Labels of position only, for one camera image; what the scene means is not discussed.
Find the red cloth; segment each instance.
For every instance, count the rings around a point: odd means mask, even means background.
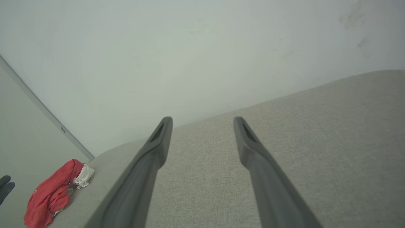
[[[28,201],[24,224],[28,228],[46,227],[52,222],[52,214],[69,203],[66,190],[69,183],[78,177],[83,164],[72,159],[60,167],[51,177],[42,182]]]

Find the metal strip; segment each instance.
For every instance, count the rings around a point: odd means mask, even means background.
[[[75,145],[88,159],[92,161],[94,156],[84,148],[84,146],[77,141],[77,139],[59,122],[59,120],[45,107],[45,105],[35,96],[35,94],[27,87],[21,78],[14,72],[14,70],[7,64],[7,62],[0,56],[0,66],[9,74],[9,76],[17,83],[17,85],[24,91],[24,93],[31,99],[31,101],[42,111],[43,114],[68,138],[73,145]]]

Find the white wall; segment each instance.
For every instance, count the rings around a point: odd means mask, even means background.
[[[91,152],[405,69],[404,0],[1,0],[0,54]]]
[[[73,158],[88,161],[0,67],[0,177],[15,182],[0,206],[0,226],[25,227],[32,192]]]

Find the smudge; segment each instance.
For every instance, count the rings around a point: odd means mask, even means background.
[[[357,45],[357,49],[363,55],[364,59],[368,59],[373,53],[371,51],[371,36],[366,36]]]
[[[352,5],[352,9],[349,13],[340,16],[339,21],[345,25],[346,29],[356,29],[362,26],[365,22],[364,12],[365,1],[359,0]]]

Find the gray fabric surface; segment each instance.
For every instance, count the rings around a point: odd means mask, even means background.
[[[246,119],[325,228],[405,227],[404,88],[405,71],[372,72],[174,129],[147,227],[260,227],[235,116]],[[90,185],[51,227],[83,226],[142,144],[92,161]]]

